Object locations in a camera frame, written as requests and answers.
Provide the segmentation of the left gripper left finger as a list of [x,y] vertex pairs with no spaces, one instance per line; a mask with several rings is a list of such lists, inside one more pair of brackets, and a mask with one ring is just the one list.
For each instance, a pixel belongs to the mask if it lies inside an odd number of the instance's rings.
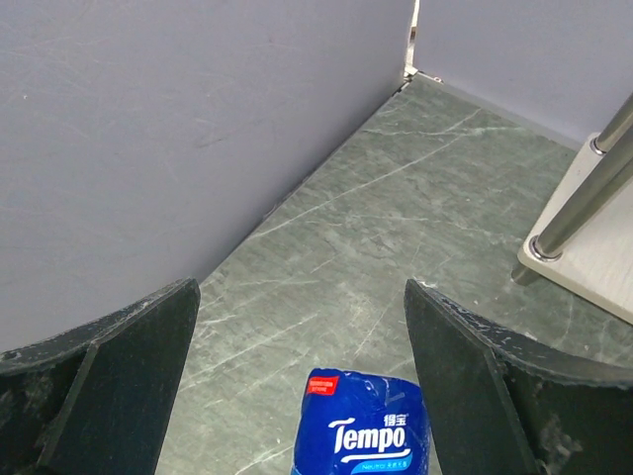
[[200,300],[196,280],[179,280],[2,352],[2,473],[154,473]]

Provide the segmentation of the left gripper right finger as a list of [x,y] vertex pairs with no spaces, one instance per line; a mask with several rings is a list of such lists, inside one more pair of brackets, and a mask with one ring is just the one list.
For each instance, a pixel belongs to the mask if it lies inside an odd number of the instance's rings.
[[404,306],[443,473],[631,473],[631,369],[555,349],[413,279]]

